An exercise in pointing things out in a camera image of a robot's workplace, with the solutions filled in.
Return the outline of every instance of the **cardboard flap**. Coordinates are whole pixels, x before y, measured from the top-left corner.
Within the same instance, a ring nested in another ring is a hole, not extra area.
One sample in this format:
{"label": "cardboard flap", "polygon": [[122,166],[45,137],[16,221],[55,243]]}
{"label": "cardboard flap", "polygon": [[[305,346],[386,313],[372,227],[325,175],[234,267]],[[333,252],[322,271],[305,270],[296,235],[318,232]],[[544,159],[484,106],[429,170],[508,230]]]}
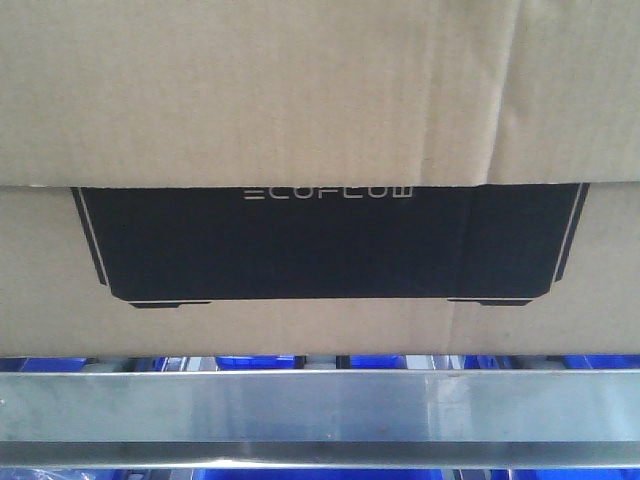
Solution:
{"label": "cardboard flap", "polygon": [[640,3],[3,2],[0,185],[640,179]]}

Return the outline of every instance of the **metal bar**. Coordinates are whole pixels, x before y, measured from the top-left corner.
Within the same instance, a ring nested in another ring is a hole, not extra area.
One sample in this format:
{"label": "metal bar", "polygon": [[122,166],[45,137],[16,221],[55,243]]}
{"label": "metal bar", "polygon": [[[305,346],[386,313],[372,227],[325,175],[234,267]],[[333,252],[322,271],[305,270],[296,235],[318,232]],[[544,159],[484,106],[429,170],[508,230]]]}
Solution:
{"label": "metal bar", "polygon": [[640,464],[640,371],[0,374],[3,465]]}

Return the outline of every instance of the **white outline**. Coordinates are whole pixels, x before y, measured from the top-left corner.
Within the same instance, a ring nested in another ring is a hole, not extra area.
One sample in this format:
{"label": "white outline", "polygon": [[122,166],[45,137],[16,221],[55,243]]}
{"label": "white outline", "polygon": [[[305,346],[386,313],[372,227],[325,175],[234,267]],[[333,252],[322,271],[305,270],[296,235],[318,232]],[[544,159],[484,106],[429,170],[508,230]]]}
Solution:
{"label": "white outline", "polygon": [[111,284],[109,283],[109,276],[107,275],[107,269],[104,266],[104,260],[102,260],[102,253],[100,253],[100,247],[98,246],[98,240],[96,239],[96,233],[93,231],[93,223],[91,222],[91,216],[89,215],[87,204],[84,201],[82,188],[78,188],[78,195],[80,197],[80,203],[82,204],[82,211],[84,212],[84,217],[87,219],[87,225],[89,226],[89,233],[91,233],[91,241],[93,242],[93,246],[96,249],[98,262],[100,262],[100,269],[102,270],[102,276],[104,277],[104,281],[107,284],[107,287],[111,287]]}
{"label": "white outline", "polygon": [[[569,221],[567,222],[567,228],[564,232],[564,236],[562,238],[562,244],[560,246],[560,254],[558,255],[558,260],[556,261],[556,267],[554,269],[553,272],[553,276],[551,277],[551,283],[549,284],[549,291],[551,290],[551,288],[553,287],[553,284],[555,283],[556,280],[556,275],[558,274],[558,270],[560,269],[560,262],[562,261],[562,255],[564,254],[564,250],[566,247],[566,243],[567,240],[569,238],[569,232],[571,231],[571,226],[573,224],[573,219],[575,217],[575,213],[576,210],[578,208],[578,201],[580,200],[580,197],[582,195],[582,190],[584,189],[584,183],[581,183],[578,185],[578,191],[576,192],[576,198],[573,201],[573,207],[571,208],[571,214],[569,215]],[[102,254],[100,253],[100,247],[98,246],[98,242],[96,241],[96,236],[95,233],[93,231],[93,224],[91,223],[91,216],[89,215],[89,212],[87,210],[87,205],[84,201],[84,196],[82,195],[82,189],[78,188],[78,192],[80,194],[80,201],[82,203],[82,209],[84,211],[85,217],[87,219],[87,223],[89,225],[89,231],[91,232],[91,239],[93,241],[93,244],[95,245],[96,248],[96,252],[98,255],[98,260],[100,261],[100,267],[102,268],[102,273],[104,274],[104,278],[105,278],[105,282],[107,283],[107,286],[110,286],[109,284],[109,277],[107,276],[107,270],[105,269],[104,266],[104,262],[102,261]],[[244,197],[246,200],[258,200],[258,198],[247,198]],[[295,298],[295,300],[304,300],[304,299],[343,299],[343,298],[353,298],[353,299],[357,299],[357,298],[397,298],[397,299],[405,299],[405,298],[442,298],[442,299],[446,299],[449,301],[473,301],[473,302],[479,302],[479,301],[533,301],[538,297],[531,297],[531,298],[516,298],[516,297],[300,297],[300,298]],[[142,304],[146,304],[146,303],[180,303],[180,304],[189,304],[189,303],[204,303],[204,302],[215,302],[215,301],[219,301],[219,300],[282,300],[283,298],[273,298],[273,299],[265,299],[265,298],[256,298],[256,299],[232,299],[232,298],[212,298],[212,299],[197,299],[197,300],[126,300],[126,299],[121,299],[125,302],[128,302],[130,304],[138,304],[138,303],[142,303]]]}
{"label": "white outline", "polygon": [[564,237],[562,238],[562,245],[560,246],[560,255],[558,255],[558,261],[556,262],[556,268],[553,270],[553,278],[551,279],[551,286],[553,286],[556,281],[556,276],[558,275],[558,270],[560,270],[560,263],[562,262],[562,256],[564,254],[565,245],[569,238],[569,232],[571,231],[571,225],[573,225],[573,217],[575,217],[576,210],[578,209],[578,200],[582,195],[582,189],[584,187],[584,183],[581,183],[578,186],[578,191],[576,192],[576,198],[573,201],[573,208],[571,209],[571,215],[569,215],[569,221],[567,222],[567,229],[564,232]]}

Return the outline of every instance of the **metal shelf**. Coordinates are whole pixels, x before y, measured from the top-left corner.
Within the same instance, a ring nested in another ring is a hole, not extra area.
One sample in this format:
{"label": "metal shelf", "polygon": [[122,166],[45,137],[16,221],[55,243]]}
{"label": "metal shelf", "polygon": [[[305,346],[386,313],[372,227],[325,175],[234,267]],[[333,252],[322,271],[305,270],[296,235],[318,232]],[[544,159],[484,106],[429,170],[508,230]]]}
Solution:
{"label": "metal shelf", "polygon": [[640,371],[0,374],[4,466],[640,464]]}

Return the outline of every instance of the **cardboard box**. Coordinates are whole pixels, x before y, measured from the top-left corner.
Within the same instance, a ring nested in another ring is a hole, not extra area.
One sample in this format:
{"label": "cardboard box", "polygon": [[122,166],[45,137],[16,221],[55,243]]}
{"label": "cardboard box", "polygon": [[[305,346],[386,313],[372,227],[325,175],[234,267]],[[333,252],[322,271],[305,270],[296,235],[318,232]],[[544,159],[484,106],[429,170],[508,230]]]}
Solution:
{"label": "cardboard box", "polygon": [[0,355],[640,348],[640,4],[3,7]]}

